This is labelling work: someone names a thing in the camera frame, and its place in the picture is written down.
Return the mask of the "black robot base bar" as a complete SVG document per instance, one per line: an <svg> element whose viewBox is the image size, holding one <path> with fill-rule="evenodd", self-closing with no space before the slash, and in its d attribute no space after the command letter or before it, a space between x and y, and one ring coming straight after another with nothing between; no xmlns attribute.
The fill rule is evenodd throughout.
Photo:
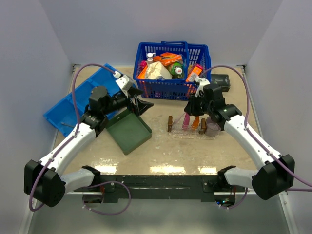
<svg viewBox="0 0 312 234"><path fill-rule="evenodd" d="M123 183L130 191L132 199L184 199L214 202L215 193L230 193L232 186L221 186L216 175L101 175L94 185L108 182L100 187L82 187L75 192L104 192L105 203L116 203L127 199L126 189L116 184Z"/></svg>

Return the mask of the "purple translucent cup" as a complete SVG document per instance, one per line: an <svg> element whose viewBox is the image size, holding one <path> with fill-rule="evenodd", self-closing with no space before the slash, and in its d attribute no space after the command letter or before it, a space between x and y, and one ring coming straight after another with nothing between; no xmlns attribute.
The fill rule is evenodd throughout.
<svg viewBox="0 0 312 234"><path fill-rule="evenodd" d="M211 138L217 138L221 132L220 126L212 121L210 117L206 119L206 131L205 134Z"/></svg>

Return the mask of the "pink toothpaste tube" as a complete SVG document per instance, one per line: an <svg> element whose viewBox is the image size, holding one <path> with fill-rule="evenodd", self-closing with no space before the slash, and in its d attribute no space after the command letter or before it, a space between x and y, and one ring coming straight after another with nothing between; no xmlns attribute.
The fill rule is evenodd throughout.
<svg viewBox="0 0 312 234"><path fill-rule="evenodd" d="M182 130L187 130L190 124L190 116L189 114L185 113L185 117L182 124Z"/></svg>

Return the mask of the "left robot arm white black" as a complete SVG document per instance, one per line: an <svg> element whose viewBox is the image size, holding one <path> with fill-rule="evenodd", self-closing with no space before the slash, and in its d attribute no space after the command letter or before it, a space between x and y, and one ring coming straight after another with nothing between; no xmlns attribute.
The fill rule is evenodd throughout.
<svg viewBox="0 0 312 234"><path fill-rule="evenodd" d="M113 96L105 86L91 90L89 103L73 131L52 152L39 161L30 160L24 168L24 192L29 195L29 208L33 199L49 207L56 206L63 196L86 187L96 191L101 186L100 172L83 166L74 173L64 174L76 155L103 130L107 130L125 155L128 155L152 137L151 128L141 115L153 107L138 96L142 91L130 87Z"/></svg>

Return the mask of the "grey toothbrush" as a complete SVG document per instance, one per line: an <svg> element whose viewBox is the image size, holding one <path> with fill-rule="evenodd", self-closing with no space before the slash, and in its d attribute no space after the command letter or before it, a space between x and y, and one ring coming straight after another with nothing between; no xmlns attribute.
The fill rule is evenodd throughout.
<svg viewBox="0 0 312 234"><path fill-rule="evenodd" d="M71 127L71 128L75 127L74 125L71 125L71 124L68 124L68 123L65 123L65 122L61 122L61 124L64 125L64 126Z"/></svg>

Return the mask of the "orange toothpaste tube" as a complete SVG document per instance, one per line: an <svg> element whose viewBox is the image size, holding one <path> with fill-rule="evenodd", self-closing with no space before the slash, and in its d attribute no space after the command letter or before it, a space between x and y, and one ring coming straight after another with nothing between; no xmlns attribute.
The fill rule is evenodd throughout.
<svg viewBox="0 0 312 234"><path fill-rule="evenodd" d="M196 116L192 122L191 129L195 131L199 126L199 116Z"/></svg>

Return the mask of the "clear glass tray wooden handles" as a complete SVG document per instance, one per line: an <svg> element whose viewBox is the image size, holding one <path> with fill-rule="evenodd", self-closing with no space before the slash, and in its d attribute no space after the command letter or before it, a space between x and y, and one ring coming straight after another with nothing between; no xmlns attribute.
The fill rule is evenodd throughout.
<svg viewBox="0 0 312 234"><path fill-rule="evenodd" d="M173 125L172 123L174 118L172 116L168 116L167 132L170 136L182 139L216 139L211 138L205 134L207 118L199 117L199 126L195 131L193 131L191 129L191 125L195 117L190 117L189 128L187 130L182 130L184 117L182 117L182 119L177 124Z"/></svg>

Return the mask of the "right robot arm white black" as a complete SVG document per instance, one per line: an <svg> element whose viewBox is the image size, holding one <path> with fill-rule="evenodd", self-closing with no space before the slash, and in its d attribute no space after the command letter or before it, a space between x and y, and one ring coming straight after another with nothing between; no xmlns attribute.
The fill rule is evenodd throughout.
<svg viewBox="0 0 312 234"><path fill-rule="evenodd" d="M207 114L222 131L230 134L256 165L256 170L228 166L217 173L217 186L227 192L233 186L253 189L263 200L293 186L295 161L272 148L246 121L233 104L226 104L217 84L201 84L190 94L184 111L191 116Z"/></svg>

